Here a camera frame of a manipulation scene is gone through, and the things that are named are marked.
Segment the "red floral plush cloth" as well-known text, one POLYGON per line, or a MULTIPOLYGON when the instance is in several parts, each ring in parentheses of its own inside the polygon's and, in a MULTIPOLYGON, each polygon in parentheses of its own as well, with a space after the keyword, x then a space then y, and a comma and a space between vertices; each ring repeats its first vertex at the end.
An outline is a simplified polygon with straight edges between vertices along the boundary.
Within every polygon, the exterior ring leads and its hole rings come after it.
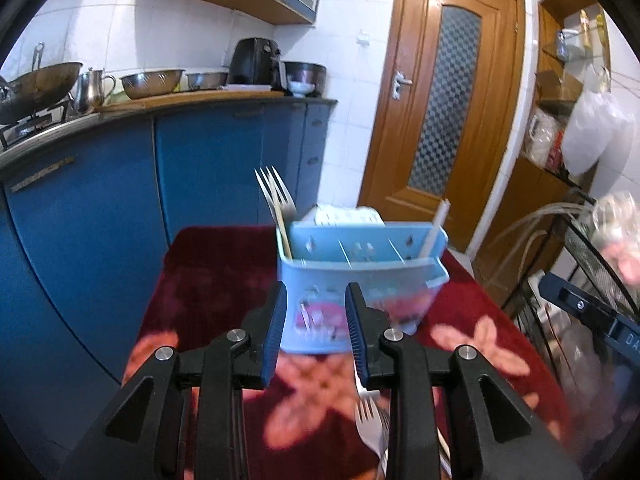
MULTIPOLYGON (((534 347, 457 262, 445 252, 449 280, 421 322, 424 346, 482 352, 561 442, 574 434, 566 397, 534 347)), ((277 276, 276 233, 270 226, 191 226, 164 259, 125 376, 153 351, 207 346, 261 306, 277 276)), ((244 393, 246 447, 254 479, 371 479, 378 458, 355 424, 359 396, 349 353, 281 353, 269 387, 244 393)))

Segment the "small white bowl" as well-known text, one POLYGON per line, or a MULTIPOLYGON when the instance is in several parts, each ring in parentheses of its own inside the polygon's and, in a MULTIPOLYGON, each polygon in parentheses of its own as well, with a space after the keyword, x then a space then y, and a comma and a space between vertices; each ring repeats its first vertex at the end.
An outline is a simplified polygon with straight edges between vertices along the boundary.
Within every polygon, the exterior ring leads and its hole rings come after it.
POLYGON ((316 85, 309 82, 291 80, 288 83, 288 92, 296 98, 303 99, 311 96, 316 91, 316 85))

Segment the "steel pitcher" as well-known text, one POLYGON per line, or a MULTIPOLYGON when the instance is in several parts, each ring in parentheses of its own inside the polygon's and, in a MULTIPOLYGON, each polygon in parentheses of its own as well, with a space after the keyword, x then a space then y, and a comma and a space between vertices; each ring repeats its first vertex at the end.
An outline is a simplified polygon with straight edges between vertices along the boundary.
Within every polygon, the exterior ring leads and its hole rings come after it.
POLYGON ((70 94, 73 110, 81 115, 93 112, 104 104, 115 87, 114 76, 89 68, 78 76, 75 89, 70 94))

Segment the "wooden door with glass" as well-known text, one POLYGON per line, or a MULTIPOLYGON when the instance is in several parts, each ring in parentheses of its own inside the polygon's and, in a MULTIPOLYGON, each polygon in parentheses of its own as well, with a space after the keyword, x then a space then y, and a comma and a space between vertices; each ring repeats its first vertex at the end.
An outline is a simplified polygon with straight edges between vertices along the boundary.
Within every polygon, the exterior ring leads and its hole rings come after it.
POLYGON ((385 220, 442 200, 459 252, 489 200, 520 93, 525 0, 395 0, 359 195, 385 220))

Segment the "steel fork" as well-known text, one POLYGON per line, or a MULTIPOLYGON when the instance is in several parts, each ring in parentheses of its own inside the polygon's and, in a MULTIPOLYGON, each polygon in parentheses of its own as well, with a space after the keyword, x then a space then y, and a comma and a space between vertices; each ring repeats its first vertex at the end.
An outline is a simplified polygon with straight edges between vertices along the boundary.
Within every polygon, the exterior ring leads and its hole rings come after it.
POLYGON ((270 208, 273 219, 277 219, 276 207, 279 207, 285 226, 289 226, 297 216, 294 198, 286 187, 278 170, 273 166, 257 168, 254 174, 262 195, 270 208))
POLYGON ((378 466, 386 469, 388 429, 378 406, 370 398, 361 398, 356 407, 356 428, 361 441, 378 456, 378 466))
POLYGON ((360 382, 360 378, 358 376, 358 372, 356 368, 354 368, 354 381, 355 381, 358 396, 360 396, 361 399, 366 398, 369 395, 369 393, 368 393, 368 390, 364 388, 362 383, 360 382))

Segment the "steel mixing bowl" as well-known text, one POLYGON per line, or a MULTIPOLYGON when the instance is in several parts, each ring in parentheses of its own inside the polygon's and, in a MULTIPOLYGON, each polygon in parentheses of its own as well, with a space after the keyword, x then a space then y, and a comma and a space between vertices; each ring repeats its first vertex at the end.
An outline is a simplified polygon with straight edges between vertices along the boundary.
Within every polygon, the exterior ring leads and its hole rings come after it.
POLYGON ((151 70, 120 78, 122 90, 130 100, 164 96, 180 86, 183 70, 151 70))

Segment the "white plastic bag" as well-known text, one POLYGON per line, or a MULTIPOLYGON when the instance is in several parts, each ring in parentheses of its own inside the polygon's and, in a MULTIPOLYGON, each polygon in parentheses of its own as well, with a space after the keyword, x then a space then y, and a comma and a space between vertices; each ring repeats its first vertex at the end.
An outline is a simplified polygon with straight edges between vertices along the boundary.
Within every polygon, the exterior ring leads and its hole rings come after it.
POLYGON ((624 131, 628 124, 629 117, 611 91, 610 71, 605 66, 589 64, 561 143, 568 173, 578 177, 590 170, 616 133, 624 131))

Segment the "black air fryer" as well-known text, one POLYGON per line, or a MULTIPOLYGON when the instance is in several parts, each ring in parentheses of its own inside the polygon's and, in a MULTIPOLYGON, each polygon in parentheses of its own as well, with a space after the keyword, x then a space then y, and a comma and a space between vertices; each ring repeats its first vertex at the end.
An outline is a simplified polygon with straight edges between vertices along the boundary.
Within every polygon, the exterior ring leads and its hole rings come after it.
POLYGON ((266 38, 244 38, 235 46, 227 84, 258 84, 284 90, 286 75, 278 44, 266 38))

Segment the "blue base cabinets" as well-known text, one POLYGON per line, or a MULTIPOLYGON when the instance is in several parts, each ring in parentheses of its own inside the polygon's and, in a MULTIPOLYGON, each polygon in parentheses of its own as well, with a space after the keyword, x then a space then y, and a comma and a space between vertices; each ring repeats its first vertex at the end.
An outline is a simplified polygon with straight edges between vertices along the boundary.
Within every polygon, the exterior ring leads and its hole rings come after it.
POLYGON ((1 419, 52 477, 114 396, 163 256, 188 226, 269 220, 254 178, 318 195, 332 102, 88 117, 1 156, 1 419))

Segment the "light blue utensil holder box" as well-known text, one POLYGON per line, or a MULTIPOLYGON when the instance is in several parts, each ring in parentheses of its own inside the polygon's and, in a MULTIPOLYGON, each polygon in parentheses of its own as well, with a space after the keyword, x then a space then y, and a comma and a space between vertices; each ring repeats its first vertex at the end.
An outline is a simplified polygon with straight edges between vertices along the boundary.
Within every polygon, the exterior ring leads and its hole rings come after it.
POLYGON ((288 227, 292 259, 280 235, 278 279, 286 288, 280 348, 288 353, 331 354, 350 350, 346 288, 359 285, 366 306, 383 311, 390 324, 413 335, 435 297, 448 283, 442 264, 448 235, 440 228, 427 258, 420 258, 430 222, 366 222, 288 227))

